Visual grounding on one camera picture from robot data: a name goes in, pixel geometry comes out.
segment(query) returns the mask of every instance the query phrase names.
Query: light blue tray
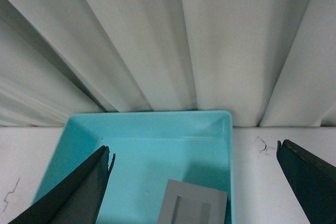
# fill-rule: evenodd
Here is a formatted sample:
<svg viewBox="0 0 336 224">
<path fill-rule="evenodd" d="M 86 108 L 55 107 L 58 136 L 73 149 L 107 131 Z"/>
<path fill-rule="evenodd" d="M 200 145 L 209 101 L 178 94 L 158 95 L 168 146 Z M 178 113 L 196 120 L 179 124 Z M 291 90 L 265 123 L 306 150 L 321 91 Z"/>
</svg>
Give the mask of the light blue tray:
<svg viewBox="0 0 336 224">
<path fill-rule="evenodd" d="M 227 111 L 73 115 L 35 201 L 101 145 L 110 147 L 116 159 L 97 223 L 156 223 L 168 179 L 227 191 L 225 223 L 235 223 L 232 117 Z"/>
</svg>

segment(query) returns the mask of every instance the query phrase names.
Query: curtain fold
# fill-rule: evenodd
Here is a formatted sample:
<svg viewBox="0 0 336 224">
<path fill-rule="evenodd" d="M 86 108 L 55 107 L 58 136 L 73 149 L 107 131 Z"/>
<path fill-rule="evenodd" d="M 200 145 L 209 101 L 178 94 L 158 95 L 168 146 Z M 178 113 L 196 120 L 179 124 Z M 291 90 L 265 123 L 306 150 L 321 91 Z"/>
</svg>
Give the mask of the curtain fold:
<svg viewBox="0 0 336 224">
<path fill-rule="evenodd" d="M 328 125 L 336 102 L 336 0 L 310 0 L 261 126 Z"/>
<path fill-rule="evenodd" d="M 0 125 L 195 109 L 336 125 L 333 0 L 6 1 Z"/>
</svg>

